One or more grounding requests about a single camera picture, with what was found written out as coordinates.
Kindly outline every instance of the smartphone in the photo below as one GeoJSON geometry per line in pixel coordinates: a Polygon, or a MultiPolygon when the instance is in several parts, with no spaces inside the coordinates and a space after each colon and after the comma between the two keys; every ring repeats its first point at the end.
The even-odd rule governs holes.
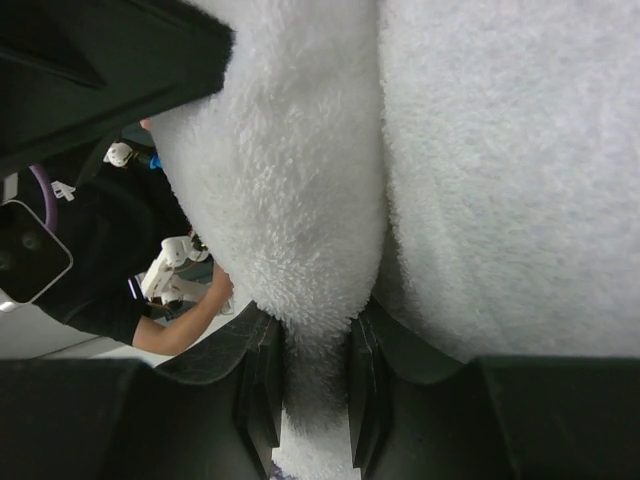
{"type": "Polygon", "coordinates": [[[0,311],[33,302],[72,266],[69,250],[29,207],[0,205],[0,311]]]}

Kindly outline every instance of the white towel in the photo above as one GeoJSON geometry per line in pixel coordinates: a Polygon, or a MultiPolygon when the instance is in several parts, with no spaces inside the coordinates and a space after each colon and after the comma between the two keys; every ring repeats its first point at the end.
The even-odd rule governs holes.
{"type": "Polygon", "coordinates": [[[640,1],[381,16],[384,304],[461,359],[639,355],[640,1]]]}
{"type": "Polygon", "coordinates": [[[300,480],[359,478],[344,343],[387,224],[375,2],[191,3],[235,46],[218,95],[152,119],[163,168],[233,282],[286,326],[276,463],[300,480]]]}

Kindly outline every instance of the white fluffy fabric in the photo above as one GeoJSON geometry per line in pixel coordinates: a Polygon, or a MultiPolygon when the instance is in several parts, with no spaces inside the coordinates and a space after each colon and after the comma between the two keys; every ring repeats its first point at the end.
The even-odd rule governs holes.
{"type": "Polygon", "coordinates": [[[381,0],[379,39],[372,0],[193,1],[234,57],[154,136],[287,327],[285,471],[358,478],[338,346],[380,259],[383,150],[376,294],[405,324],[461,359],[640,353],[639,0],[381,0]]]}
{"type": "Polygon", "coordinates": [[[382,5],[378,296],[461,359],[640,354],[640,1],[382,5]]]}
{"type": "Polygon", "coordinates": [[[152,119],[163,168],[232,281],[286,327],[276,462],[300,480],[359,478],[343,349],[387,225],[375,2],[191,3],[235,46],[218,95],[152,119]]]}

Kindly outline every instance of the purple cable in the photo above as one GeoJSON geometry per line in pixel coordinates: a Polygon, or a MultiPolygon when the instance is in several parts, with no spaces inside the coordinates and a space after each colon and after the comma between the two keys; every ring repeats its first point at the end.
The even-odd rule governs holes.
{"type": "Polygon", "coordinates": [[[42,190],[42,196],[44,198],[44,209],[46,212],[46,219],[44,221],[45,226],[50,232],[55,232],[58,226],[58,205],[56,204],[56,196],[51,188],[51,181],[49,175],[42,165],[35,164],[29,167],[33,176],[38,180],[40,189],[42,190]]]}

